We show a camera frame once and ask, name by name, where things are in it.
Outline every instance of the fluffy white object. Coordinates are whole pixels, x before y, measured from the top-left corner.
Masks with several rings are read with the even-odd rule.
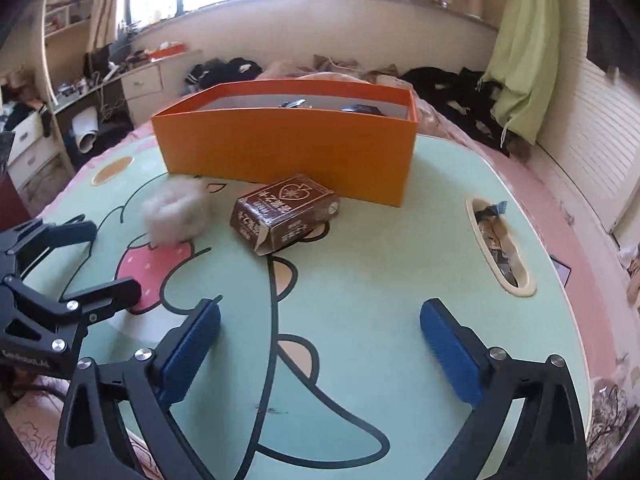
[[[146,232],[153,245],[175,245],[190,240],[207,226],[210,199],[199,178],[171,177],[142,203]]]

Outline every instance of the green curtain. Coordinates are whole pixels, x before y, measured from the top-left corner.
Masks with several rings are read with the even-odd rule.
[[[559,0],[508,0],[483,80],[504,85],[492,109],[495,120],[531,144],[536,136],[558,73]]]

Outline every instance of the open orange box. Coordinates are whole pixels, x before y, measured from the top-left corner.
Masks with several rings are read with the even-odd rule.
[[[278,108],[306,99],[313,108]],[[341,112],[372,105],[385,117]],[[400,206],[417,131],[405,89],[281,79],[226,83],[152,117],[171,173],[269,184],[305,173],[339,195]]]

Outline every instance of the heart logo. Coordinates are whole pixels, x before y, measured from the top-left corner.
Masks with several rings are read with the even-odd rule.
[[[304,200],[313,188],[307,184],[287,184],[280,188],[280,200]]]

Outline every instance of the light green table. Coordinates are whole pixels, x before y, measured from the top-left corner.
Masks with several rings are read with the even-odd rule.
[[[28,282],[56,296],[70,280],[69,291],[127,273],[139,279],[139,310],[148,310],[90,329],[81,353],[98,362],[155,346],[200,298],[223,296],[220,337],[186,400],[172,407],[217,480],[425,478],[470,413],[420,331],[420,307],[434,297],[513,358],[564,356],[589,420],[588,372],[564,290],[526,217],[475,153],[419,137],[402,208],[343,200],[328,233],[263,258],[228,227],[247,184],[211,179],[208,231],[150,250],[140,203],[166,170],[148,139],[110,157],[126,155],[134,160],[123,173],[94,187],[97,170],[88,172],[45,218],[85,213],[100,224],[91,257],[82,264],[88,248],[56,250]],[[505,218],[535,295],[516,298],[498,284],[466,213],[469,196],[508,201]],[[483,477],[496,471],[521,406],[512,406]]]

